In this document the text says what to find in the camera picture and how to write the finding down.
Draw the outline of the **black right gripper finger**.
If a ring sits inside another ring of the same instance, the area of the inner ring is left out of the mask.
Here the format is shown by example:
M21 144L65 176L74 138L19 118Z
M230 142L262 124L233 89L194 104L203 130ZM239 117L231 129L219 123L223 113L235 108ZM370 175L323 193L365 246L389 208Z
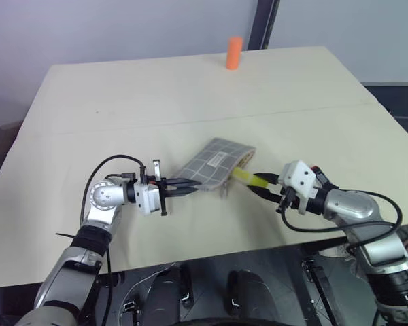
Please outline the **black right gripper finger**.
M254 186L254 185L248 185L248 189L254 192L256 195L260 196L261 198L268 200L270 202L280 203L282 200L281 195L274 194L267 188Z
M255 176L265 180L267 183L270 184L278 184L279 175L274 173L255 173Z

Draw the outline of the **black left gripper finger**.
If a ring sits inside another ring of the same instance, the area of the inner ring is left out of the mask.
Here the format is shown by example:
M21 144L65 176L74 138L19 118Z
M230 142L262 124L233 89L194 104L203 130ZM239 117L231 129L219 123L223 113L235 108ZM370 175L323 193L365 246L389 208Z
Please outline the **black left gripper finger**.
M168 198L182 197L182 196L191 194L195 192L196 190L197 189L193 187L181 187L181 188L176 188L176 189L170 189L170 190L167 190L167 197Z
M167 185L175 188L185 188L201 185L201 182L185 178L172 178L167 179Z

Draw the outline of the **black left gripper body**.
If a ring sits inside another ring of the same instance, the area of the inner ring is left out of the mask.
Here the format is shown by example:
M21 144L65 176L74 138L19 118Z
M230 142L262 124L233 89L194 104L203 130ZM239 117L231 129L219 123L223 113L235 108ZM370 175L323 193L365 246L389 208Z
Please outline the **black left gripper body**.
M166 191L167 191L166 179L161 176L160 160L159 159L153 160L153 165L154 165L155 184L157 185L159 189L161 215L167 216L167 209L166 209L166 202L165 202Z

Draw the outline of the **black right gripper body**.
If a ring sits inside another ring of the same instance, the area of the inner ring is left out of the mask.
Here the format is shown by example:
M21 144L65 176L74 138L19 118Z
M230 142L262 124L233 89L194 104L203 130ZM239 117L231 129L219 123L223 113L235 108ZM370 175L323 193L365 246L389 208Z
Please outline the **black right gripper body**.
M273 195L273 201L278 204L276 212L282 213L291 206L293 206L294 209L298 209L299 198L296 194L298 183L292 179L292 177L281 177L280 175L276 175L275 184L281 186L280 194Z

